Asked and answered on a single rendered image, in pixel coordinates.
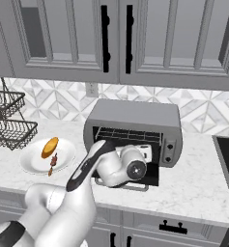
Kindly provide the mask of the metal toaster oven rack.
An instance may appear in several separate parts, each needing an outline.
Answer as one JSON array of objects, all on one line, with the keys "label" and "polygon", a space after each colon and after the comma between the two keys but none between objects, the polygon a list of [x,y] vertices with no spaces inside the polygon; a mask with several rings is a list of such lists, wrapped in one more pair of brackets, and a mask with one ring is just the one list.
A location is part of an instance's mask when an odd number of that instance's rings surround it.
[{"label": "metal toaster oven rack", "polygon": [[162,134],[156,132],[130,130],[112,127],[93,127],[94,140],[109,139],[116,142],[160,143]]}]

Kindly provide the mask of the white wall outlet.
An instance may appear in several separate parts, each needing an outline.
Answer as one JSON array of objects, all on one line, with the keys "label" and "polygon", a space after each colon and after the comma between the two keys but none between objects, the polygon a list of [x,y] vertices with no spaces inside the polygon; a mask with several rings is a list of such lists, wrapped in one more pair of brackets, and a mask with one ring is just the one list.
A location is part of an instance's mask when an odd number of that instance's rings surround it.
[{"label": "white wall outlet", "polygon": [[86,96],[87,97],[98,97],[99,96],[99,86],[95,82],[85,83]]}]

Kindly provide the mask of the grey drawer front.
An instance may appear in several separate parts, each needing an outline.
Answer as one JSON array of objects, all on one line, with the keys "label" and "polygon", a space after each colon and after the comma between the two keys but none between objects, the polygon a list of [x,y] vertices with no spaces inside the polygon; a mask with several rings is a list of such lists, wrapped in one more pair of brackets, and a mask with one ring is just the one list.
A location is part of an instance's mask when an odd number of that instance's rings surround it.
[{"label": "grey drawer front", "polygon": [[14,190],[0,189],[0,207],[24,210],[26,208],[25,193]]},{"label": "grey drawer front", "polygon": [[187,228],[187,234],[181,234],[181,233],[172,233],[172,234],[203,239],[213,242],[219,242],[226,234],[225,228],[219,226],[213,226],[210,224],[186,221],[182,219],[172,219],[168,217],[141,214],[137,212],[128,212],[128,211],[124,211],[123,216],[124,216],[124,225],[126,227],[131,227],[139,230],[171,233],[171,232],[161,231],[158,227],[159,224],[163,223],[163,220],[167,220],[168,225],[177,227],[178,223],[182,222],[183,227]]}]

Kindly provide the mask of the grey toaster oven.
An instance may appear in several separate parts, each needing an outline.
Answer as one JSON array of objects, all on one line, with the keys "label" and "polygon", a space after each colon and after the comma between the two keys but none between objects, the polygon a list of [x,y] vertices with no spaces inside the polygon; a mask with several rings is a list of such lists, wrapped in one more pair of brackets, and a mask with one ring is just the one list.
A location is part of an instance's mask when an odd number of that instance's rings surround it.
[{"label": "grey toaster oven", "polygon": [[[158,168],[174,167],[182,153],[183,134],[179,108],[175,104],[100,99],[84,124],[83,140],[86,149],[90,149],[97,142],[94,140],[94,126],[161,133],[160,143],[116,142],[102,139],[111,141],[116,148],[126,145],[136,146],[142,150],[147,164],[156,163]],[[172,144],[174,148],[169,150],[168,144]],[[165,157],[171,157],[172,161],[164,162]]]}]

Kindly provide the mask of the golden baguette bread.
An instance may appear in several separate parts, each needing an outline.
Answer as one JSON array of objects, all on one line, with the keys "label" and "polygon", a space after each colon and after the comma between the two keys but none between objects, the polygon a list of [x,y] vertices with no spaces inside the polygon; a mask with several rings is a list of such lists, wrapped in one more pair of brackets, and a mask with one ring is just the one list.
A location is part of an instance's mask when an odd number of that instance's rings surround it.
[{"label": "golden baguette bread", "polygon": [[51,156],[53,154],[53,152],[55,151],[55,149],[57,148],[58,142],[59,142],[58,137],[51,138],[43,147],[41,157],[43,159],[46,159],[49,156]]}]

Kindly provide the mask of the brown kebab skewer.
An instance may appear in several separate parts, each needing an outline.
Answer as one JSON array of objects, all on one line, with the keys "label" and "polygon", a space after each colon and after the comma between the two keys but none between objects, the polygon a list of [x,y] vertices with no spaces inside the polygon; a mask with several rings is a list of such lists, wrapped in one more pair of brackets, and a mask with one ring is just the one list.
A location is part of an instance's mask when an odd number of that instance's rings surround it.
[{"label": "brown kebab skewer", "polygon": [[51,162],[50,162],[50,169],[48,171],[48,176],[50,177],[53,173],[53,167],[56,166],[57,164],[57,152],[55,153],[54,156],[52,156],[51,158]]}]

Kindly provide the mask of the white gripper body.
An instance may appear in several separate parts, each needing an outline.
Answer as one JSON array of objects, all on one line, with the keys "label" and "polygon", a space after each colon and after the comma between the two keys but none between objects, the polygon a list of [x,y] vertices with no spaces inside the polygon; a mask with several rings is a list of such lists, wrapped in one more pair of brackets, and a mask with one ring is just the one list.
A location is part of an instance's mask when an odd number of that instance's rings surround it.
[{"label": "white gripper body", "polygon": [[123,158],[126,154],[128,156],[140,157],[141,153],[134,145],[127,145],[124,147],[117,147],[116,152],[118,155]]}]

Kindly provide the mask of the black toaster oven door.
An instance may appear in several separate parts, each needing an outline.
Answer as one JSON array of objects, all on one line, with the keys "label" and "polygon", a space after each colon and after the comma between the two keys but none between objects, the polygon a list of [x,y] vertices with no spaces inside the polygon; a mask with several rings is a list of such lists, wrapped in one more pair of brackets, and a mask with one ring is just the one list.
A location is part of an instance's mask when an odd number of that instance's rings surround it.
[{"label": "black toaster oven door", "polygon": [[147,164],[147,172],[145,174],[145,177],[134,182],[138,183],[139,185],[148,185],[150,187],[150,186],[158,186],[158,179],[159,179],[158,165],[156,163],[149,162]]}]

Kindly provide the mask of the white round plate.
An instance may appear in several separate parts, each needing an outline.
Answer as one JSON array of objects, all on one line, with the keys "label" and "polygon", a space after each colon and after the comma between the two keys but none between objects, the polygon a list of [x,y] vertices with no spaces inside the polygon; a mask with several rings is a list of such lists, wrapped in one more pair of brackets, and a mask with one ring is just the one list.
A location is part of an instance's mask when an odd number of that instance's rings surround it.
[{"label": "white round plate", "polygon": [[21,168],[33,175],[48,175],[52,156],[57,152],[57,164],[53,167],[53,173],[59,172],[71,165],[76,157],[76,149],[72,142],[60,138],[57,148],[51,156],[46,159],[41,157],[43,147],[49,141],[48,138],[41,139],[26,147],[18,159]]}]

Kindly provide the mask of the grey base cupboard door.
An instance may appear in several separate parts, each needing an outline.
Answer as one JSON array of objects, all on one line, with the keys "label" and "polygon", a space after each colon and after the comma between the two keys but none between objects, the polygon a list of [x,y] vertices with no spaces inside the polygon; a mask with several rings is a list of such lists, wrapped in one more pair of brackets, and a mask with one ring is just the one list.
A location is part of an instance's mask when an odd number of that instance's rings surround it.
[{"label": "grey base cupboard door", "polygon": [[115,233],[115,246],[121,247],[120,228],[111,225],[94,226],[86,236],[88,247],[110,247],[110,234]]},{"label": "grey base cupboard door", "polygon": [[219,243],[176,236],[167,233],[151,233],[133,228],[123,227],[124,245],[131,236],[131,247],[219,247]]}]

